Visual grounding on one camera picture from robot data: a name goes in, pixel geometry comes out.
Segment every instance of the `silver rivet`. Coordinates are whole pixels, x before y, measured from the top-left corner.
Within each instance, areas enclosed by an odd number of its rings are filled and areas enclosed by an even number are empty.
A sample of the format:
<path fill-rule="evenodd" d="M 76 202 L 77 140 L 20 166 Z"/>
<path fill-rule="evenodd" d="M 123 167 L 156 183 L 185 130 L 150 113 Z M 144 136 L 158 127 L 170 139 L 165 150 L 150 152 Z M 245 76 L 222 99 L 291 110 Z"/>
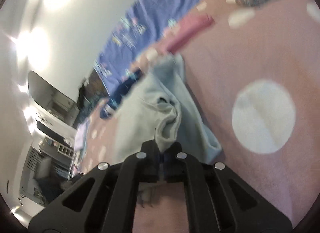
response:
<path fill-rule="evenodd" d="M 98 169 L 99 170 L 106 170 L 109 168 L 109 164 L 107 164 L 106 162 L 101 162 L 98 164 Z"/>
<path fill-rule="evenodd" d="M 144 159 L 144 158 L 147 157 L 147 154 L 146 154 L 145 152 L 141 151 L 141 152 L 138 152 L 138 153 L 136 154 L 136 157 L 137 157 L 138 159 Z"/>
<path fill-rule="evenodd" d="M 226 167 L 226 165 L 225 165 L 223 162 L 216 162 L 216 163 L 214 164 L 214 167 L 215 167 L 217 170 L 223 170 L 223 169 Z"/>
<path fill-rule="evenodd" d="M 178 159 L 186 159 L 187 154 L 185 152 L 180 152 L 177 154 Z"/>

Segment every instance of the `light gray cloth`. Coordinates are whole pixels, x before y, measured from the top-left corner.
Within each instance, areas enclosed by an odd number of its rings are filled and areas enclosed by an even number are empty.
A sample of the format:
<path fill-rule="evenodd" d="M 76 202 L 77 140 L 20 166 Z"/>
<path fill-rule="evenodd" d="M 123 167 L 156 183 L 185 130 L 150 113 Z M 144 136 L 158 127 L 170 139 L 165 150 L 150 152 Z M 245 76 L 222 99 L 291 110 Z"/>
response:
<path fill-rule="evenodd" d="M 182 56 L 168 55 L 158 62 L 131 89 L 116 113 L 115 163 L 140 151 L 143 142 L 155 139 L 161 152 L 177 141 L 184 152 L 211 164 L 221 146 L 203 124 L 184 84 Z"/>

